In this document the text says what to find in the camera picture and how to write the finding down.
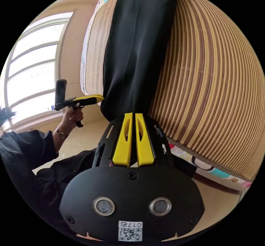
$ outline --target bed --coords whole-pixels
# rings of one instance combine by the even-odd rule
[[[86,31],[80,73],[85,95],[103,94],[116,1],[99,0]],[[265,153],[264,94],[261,65],[231,19],[207,0],[178,0],[150,109],[172,153],[224,186],[249,187]]]

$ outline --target label sticker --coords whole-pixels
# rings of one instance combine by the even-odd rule
[[[119,241],[142,241],[143,223],[131,221],[119,221]]]

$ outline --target black handle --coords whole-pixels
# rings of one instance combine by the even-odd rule
[[[77,125],[77,127],[83,127],[84,126],[83,124],[81,124],[80,121],[76,121],[76,125]]]
[[[76,107],[76,105],[75,104],[73,104],[72,105],[72,107],[73,107],[73,109],[76,111],[79,107]],[[83,124],[81,124],[81,122],[80,121],[75,121],[76,122],[76,126],[77,127],[83,127],[84,125]]]

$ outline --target qr code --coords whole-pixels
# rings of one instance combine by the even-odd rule
[[[140,228],[119,227],[119,241],[142,241],[142,231]]]

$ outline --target hand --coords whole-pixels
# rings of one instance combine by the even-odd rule
[[[84,116],[82,108],[79,108],[75,111],[72,107],[70,107],[65,111],[63,120],[58,126],[58,129],[61,132],[66,133],[66,135],[69,135],[76,127],[76,121],[82,121],[83,119]]]

